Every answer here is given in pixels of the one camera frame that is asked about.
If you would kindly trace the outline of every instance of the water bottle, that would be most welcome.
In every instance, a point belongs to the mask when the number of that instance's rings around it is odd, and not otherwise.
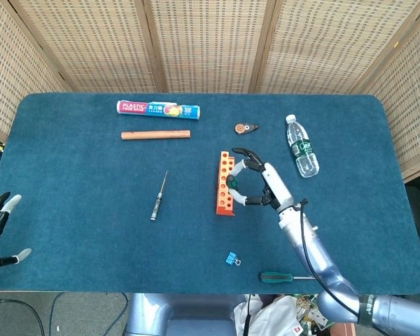
[[[295,115],[290,114],[286,117],[288,123],[288,143],[295,155],[295,163],[302,177],[311,177],[319,172],[319,163],[316,154],[309,142],[307,131],[297,121]]]

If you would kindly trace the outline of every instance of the table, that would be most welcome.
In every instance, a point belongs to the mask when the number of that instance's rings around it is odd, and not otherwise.
[[[201,118],[118,115],[116,103],[201,106]],[[286,115],[307,129],[320,172],[301,178]],[[255,123],[236,135],[236,123]],[[122,131],[191,130],[191,139],[122,141]],[[420,245],[382,104],[369,95],[31,94],[20,104],[0,164],[0,194],[20,193],[0,256],[0,290],[131,293],[316,293],[315,281],[265,284],[262,271],[305,275],[270,207],[215,214],[221,151],[245,147],[270,162],[343,275],[361,293],[420,292]],[[165,171],[156,222],[150,221]],[[238,179],[259,195],[260,177]],[[229,252],[241,258],[229,266]]]

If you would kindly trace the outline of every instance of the green screwdriver handle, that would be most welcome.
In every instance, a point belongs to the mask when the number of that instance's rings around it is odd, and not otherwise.
[[[266,284],[277,284],[279,282],[293,282],[294,277],[289,273],[263,272],[260,274],[260,280]]]

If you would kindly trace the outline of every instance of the white bottle cap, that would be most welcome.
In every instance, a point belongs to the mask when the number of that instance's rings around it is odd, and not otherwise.
[[[286,122],[289,124],[291,122],[295,121],[295,115],[290,114],[286,116]]]

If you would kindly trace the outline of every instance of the screwdriver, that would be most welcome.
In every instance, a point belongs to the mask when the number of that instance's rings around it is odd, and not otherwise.
[[[277,284],[279,282],[293,282],[293,280],[316,280],[312,276],[293,276],[291,273],[263,272],[260,280],[266,284]]]
[[[160,208],[160,201],[162,200],[162,193],[163,193],[163,187],[165,187],[165,181],[167,180],[168,171],[165,173],[165,177],[163,178],[162,187],[160,189],[160,192],[157,194],[157,198],[155,199],[154,209],[153,213],[151,214],[151,220],[155,221],[157,218],[157,212]]]

